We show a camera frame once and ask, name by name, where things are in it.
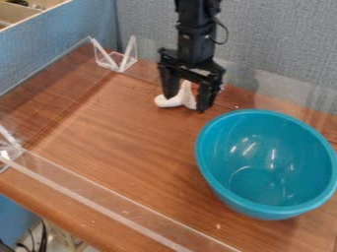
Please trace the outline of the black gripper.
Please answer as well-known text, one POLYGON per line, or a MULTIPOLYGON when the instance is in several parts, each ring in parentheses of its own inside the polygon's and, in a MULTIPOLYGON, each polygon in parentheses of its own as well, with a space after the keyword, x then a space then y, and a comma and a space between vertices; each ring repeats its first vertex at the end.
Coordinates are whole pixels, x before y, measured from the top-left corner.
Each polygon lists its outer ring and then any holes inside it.
POLYGON ((178 58, 176 50, 160 47, 158 52, 164 97, 170 99, 178 94, 182 79, 198 83, 197 111, 203 113, 213 106, 226 70, 211 58, 199 63, 187 63, 178 58))

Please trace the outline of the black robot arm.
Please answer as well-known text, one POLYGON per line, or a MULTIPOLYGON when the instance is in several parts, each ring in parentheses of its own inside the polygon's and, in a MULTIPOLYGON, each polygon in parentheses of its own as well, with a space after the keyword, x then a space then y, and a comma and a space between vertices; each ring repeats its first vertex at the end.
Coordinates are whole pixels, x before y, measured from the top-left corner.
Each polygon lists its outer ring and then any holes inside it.
POLYGON ((219 13, 221 0, 174 0, 178 13, 178 49, 160 47, 159 76, 163 95, 172 98, 184 79, 199 85, 197 111, 211 108, 221 90, 226 70, 213 61, 217 27, 222 22, 219 13))

